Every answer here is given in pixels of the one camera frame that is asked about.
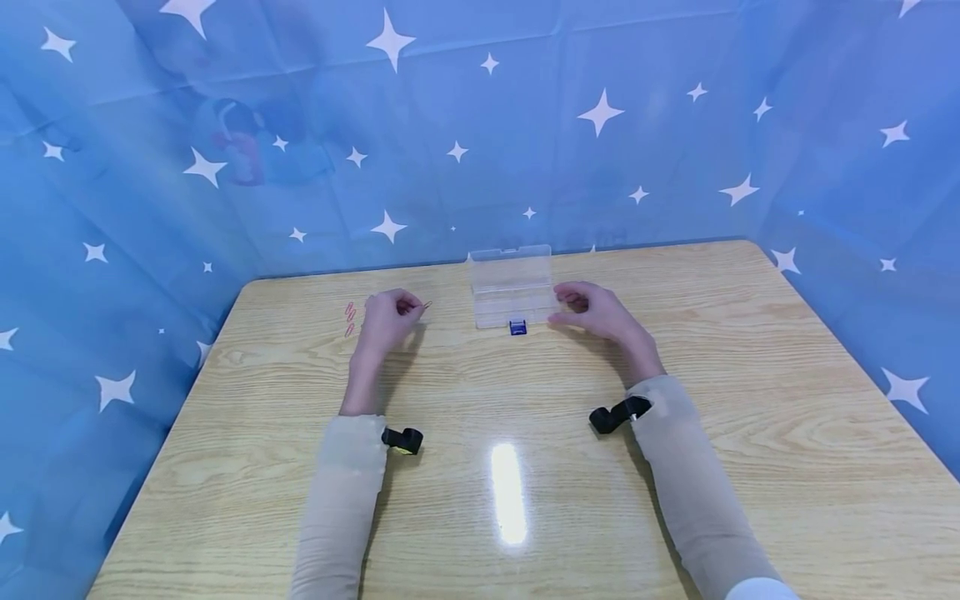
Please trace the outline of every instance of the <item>blue sd card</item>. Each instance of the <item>blue sd card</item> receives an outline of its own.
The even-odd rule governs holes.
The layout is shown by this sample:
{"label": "blue sd card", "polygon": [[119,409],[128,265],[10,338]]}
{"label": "blue sd card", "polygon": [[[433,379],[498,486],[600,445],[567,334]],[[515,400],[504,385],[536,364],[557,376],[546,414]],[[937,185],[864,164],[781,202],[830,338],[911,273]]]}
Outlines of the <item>blue sd card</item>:
{"label": "blue sd card", "polygon": [[527,322],[524,320],[510,321],[510,335],[526,335]]}

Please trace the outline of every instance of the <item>blue star-patterned fabric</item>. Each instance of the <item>blue star-patterned fabric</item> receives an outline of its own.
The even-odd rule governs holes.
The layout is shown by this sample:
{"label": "blue star-patterned fabric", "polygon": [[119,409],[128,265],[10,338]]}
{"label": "blue star-patterned fabric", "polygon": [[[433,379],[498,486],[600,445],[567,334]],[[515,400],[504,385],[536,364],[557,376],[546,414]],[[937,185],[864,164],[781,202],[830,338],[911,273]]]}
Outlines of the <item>blue star-patterned fabric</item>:
{"label": "blue star-patterned fabric", "polygon": [[960,475],[960,5],[0,5],[0,598],[80,598],[240,288],[750,239]]}

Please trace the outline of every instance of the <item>clear plastic box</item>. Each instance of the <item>clear plastic box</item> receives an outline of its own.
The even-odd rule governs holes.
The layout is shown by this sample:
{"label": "clear plastic box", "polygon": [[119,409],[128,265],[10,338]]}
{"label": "clear plastic box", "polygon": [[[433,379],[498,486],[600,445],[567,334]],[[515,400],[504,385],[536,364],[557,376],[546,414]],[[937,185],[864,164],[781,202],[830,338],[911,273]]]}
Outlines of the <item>clear plastic box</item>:
{"label": "clear plastic box", "polygon": [[473,318],[478,329],[506,327],[510,321],[546,323],[557,311],[550,270],[550,247],[471,252]]}

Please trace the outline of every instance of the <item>beige sleeve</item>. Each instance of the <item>beige sleeve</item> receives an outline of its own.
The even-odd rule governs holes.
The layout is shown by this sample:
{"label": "beige sleeve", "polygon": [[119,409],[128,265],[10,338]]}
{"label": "beige sleeve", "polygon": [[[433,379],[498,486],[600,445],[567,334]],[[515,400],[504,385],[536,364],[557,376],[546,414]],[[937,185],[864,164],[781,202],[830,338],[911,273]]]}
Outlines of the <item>beige sleeve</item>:
{"label": "beige sleeve", "polygon": [[779,581],[680,382],[662,375],[628,394],[653,404],[633,421],[634,435],[653,471],[670,538],[704,599],[723,600],[754,577]]}
{"label": "beige sleeve", "polygon": [[352,600],[383,485],[384,417],[334,417],[324,433],[317,471],[300,522],[290,598]]}

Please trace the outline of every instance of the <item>wooden table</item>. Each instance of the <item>wooden table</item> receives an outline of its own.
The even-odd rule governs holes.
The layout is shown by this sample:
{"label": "wooden table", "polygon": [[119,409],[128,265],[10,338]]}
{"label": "wooden table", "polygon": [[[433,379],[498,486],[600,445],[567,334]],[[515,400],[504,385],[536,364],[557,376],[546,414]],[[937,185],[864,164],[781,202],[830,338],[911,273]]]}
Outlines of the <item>wooden table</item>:
{"label": "wooden table", "polygon": [[[960,487],[747,242],[555,257],[615,290],[686,385],[761,543],[805,599],[960,597]],[[257,281],[229,315],[92,598],[280,598],[367,295],[433,305],[382,383],[392,455],[363,597],[697,597],[621,427],[616,352],[473,326],[468,265]]]}

